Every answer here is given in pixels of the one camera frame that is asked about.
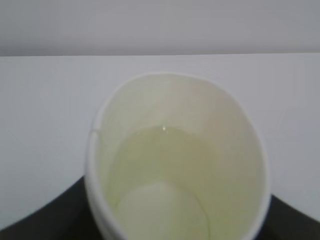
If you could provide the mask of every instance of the white table surface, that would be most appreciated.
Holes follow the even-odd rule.
[[[95,113],[147,72],[217,82],[265,139],[272,192],[320,221],[320,54],[0,57],[0,229],[84,174]]]

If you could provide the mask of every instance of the yellowish liquid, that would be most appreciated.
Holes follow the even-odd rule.
[[[109,171],[106,198],[129,240],[209,240],[201,188],[212,149],[193,134],[153,127],[129,136]]]

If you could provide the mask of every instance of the black surface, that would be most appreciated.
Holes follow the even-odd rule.
[[[84,179],[36,213],[0,231],[0,240],[102,240],[87,203]],[[320,240],[320,223],[273,196],[255,240]]]

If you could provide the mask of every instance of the white backdrop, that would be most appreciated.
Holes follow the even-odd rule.
[[[0,55],[320,52],[319,0],[1,0]]]

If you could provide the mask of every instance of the cup bottom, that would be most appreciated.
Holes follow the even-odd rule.
[[[208,217],[197,198],[167,181],[129,191],[115,216],[130,240],[209,240]]]

